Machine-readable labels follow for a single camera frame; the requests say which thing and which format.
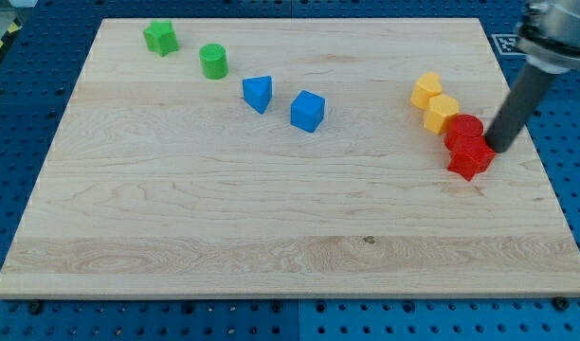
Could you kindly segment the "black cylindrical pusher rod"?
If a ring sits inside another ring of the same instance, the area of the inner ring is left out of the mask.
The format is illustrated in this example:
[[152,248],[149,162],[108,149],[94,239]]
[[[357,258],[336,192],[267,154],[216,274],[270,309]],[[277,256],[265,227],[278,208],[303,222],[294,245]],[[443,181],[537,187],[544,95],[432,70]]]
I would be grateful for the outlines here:
[[484,134],[487,145],[495,153],[509,150],[556,78],[557,74],[530,63],[524,65]]

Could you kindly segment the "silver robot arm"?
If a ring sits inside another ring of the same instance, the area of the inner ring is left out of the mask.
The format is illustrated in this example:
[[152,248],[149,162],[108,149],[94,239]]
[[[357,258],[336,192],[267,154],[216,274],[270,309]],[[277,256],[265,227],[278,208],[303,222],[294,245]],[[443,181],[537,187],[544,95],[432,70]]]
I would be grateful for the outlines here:
[[525,64],[484,134],[496,153],[512,146],[555,79],[580,72],[580,0],[529,0],[517,26]]

